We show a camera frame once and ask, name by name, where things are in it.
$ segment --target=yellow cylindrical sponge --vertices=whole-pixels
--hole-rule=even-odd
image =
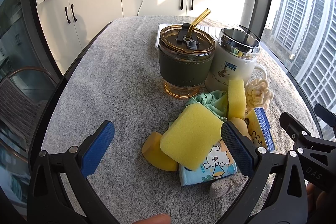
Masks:
[[[150,164],[154,165],[156,168],[165,171],[176,171],[177,162],[160,149],[160,139],[162,135],[158,132],[153,132],[149,135],[142,147],[142,154]]]
[[[223,122],[200,103],[187,106],[163,134],[162,152],[190,170],[196,170],[221,139]]]
[[[243,80],[229,80],[227,118],[244,119],[246,97]]]
[[[244,120],[232,117],[228,121],[232,122],[235,125],[235,127],[238,129],[238,131],[240,132],[240,134],[242,134],[243,136],[248,137],[252,141],[252,138],[251,138],[251,136],[250,136],[250,134],[249,134],[249,132],[247,130],[246,122],[244,122]]]

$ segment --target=green leather sleeve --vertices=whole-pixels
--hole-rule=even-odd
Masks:
[[[202,61],[183,62],[165,54],[159,47],[161,76],[168,83],[176,86],[190,87],[204,82],[208,75],[212,59],[213,55]]]

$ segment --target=cartoon tissue pack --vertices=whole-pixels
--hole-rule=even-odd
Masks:
[[[178,171],[181,185],[186,186],[232,175],[237,172],[237,166],[224,141],[220,140],[212,146],[196,171],[182,165],[179,165]]]

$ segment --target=tumbler lid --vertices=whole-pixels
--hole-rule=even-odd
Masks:
[[[159,44],[184,54],[206,54],[215,49],[215,41],[206,32],[195,28],[190,40],[183,37],[183,25],[165,27],[160,32]]]

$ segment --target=finger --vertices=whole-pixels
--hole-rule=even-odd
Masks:
[[[310,194],[313,193],[313,191],[315,189],[315,185],[308,182],[308,185],[307,185],[306,189],[307,189],[307,194],[310,195]]]
[[[314,209],[314,195],[307,195],[308,200],[308,213],[310,213]]]
[[[327,193],[324,191],[318,196],[318,198],[316,199],[316,209],[320,208],[323,205],[326,196]]]
[[[171,219],[168,214],[152,216],[150,218],[139,220],[133,224],[170,224]]]

